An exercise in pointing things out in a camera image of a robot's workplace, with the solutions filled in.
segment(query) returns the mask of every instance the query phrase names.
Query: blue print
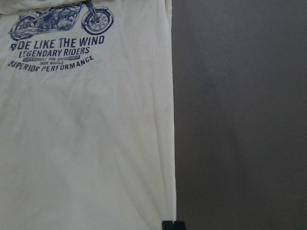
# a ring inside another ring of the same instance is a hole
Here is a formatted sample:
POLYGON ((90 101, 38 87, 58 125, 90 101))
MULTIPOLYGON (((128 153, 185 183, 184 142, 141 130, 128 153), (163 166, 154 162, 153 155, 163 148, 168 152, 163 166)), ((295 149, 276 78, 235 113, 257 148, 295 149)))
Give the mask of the blue print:
POLYGON ((82 18, 82 28, 87 33, 100 35, 111 27, 113 13, 107 7, 94 8, 91 0, 87 0, 20 15, 11 28, 11 38, 19 41, 37 34, 71 30, 83 6, 88 9, 82 18))

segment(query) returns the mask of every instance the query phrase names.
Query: white t-shirt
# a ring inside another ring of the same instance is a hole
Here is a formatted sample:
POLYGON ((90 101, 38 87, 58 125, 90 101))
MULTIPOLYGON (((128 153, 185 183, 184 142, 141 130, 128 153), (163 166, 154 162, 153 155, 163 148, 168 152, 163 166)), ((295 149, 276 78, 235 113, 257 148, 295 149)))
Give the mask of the white t-shirt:
POLYGON ((0 229, 175 220, 171 0, 0 13, 0 229))

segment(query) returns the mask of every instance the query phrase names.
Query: black object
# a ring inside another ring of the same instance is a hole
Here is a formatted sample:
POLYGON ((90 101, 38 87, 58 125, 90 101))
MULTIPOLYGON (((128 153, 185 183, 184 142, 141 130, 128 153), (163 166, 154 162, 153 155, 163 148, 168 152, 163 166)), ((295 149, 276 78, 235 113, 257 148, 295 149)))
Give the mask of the black object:
POLYGON ((162 222, 162 230, 186 230, 186 225, 183 221, 165 220, 162 222))
POLYGON ((185 223, 183 221, 175 221, 174 230, 186 230, 185 223))

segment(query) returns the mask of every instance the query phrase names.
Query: gray surface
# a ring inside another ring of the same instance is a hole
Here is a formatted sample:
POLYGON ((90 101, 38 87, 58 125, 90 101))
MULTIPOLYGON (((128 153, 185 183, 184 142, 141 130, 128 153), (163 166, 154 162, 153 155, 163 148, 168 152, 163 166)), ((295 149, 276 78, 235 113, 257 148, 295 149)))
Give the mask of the gray surface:
POLYGON ((307 229, 307 1, 173 0, 177 216, 307 229))

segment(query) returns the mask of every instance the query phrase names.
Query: motorcycle engine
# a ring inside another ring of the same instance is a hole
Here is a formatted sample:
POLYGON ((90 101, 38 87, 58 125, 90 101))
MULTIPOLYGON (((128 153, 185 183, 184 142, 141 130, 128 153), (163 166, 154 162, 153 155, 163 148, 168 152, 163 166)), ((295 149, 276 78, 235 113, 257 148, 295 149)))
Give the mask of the motorcycle engine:
POLYGON ((69 27, 77 17, 79 10, 79 6, 57 9, 54 13, 54 24, 58 28, 69 27))

